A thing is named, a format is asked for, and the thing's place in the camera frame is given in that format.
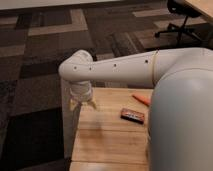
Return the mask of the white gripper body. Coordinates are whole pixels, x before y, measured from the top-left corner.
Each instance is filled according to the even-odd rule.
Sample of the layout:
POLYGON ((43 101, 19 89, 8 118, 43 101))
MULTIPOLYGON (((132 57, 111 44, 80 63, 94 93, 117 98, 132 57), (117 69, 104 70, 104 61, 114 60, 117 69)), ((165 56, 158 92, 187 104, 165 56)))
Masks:
POLYGON ((92 99, 92 85, 88 81, 72 83, 70 94, 78 102, 87 102, 92 99))

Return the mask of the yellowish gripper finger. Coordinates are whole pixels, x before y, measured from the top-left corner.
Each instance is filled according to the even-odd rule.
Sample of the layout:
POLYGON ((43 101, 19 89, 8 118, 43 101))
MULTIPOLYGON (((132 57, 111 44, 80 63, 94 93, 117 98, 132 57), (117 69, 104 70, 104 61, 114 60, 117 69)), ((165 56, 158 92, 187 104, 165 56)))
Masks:
POLYGON ((96 104, 96 100, 95 99, 90 99, 87 103, 88 103, 88 105, 90 105, 94 109, 97 109, 97 104, 96 104))
POLYGON ((74 111, 75 108, 77 107, 77 105, 78 105, 77 101, 75 101, 73 99, 70 100, 69 108, 70 108, 71 111, 74 111))

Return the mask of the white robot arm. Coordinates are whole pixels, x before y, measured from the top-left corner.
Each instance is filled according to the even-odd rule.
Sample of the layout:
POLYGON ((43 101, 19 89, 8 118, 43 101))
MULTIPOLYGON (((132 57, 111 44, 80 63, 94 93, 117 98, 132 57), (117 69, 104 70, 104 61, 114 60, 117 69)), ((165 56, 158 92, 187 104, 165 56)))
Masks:
POLYGON ((95 61, 78 50, 58 69, 78 102, 93 81, 153 90, 148 120, 150 171, 213 171, 213 50, 175 48, 95 61))

